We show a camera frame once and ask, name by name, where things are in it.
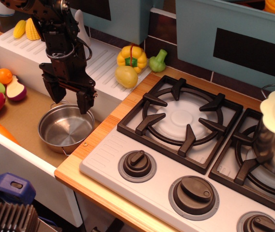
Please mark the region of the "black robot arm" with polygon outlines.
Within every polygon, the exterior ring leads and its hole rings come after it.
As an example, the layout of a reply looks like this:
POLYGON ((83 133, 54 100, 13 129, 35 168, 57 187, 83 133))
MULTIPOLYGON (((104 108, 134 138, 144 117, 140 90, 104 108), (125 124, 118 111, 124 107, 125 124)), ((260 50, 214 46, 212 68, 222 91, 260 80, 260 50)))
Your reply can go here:
POLYGON ((80 29, 66 0, 3 0, 5 7, 30 15, 46 44, 49 63, 41 63, 44 85, 55 103, 70 90, 76 93, 80 113, 87 113, 96 97, 95 81, 86 73, 88 45, 78 37, 80 29))

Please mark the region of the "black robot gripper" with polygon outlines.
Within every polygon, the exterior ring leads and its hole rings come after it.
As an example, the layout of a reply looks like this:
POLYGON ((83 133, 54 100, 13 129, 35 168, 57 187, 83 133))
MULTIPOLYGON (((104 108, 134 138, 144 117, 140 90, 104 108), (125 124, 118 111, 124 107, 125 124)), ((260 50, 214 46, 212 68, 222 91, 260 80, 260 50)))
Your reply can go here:
POLYGON ((44 32, 43 38, 50 62, 41 63, 40 69, 51 99, 59 103, 67 90, 76 92, 80 113, 86 114, 94 106, 96 91, 95 81, 85 72, 85 43, 76 34, 66 32, 44 32))

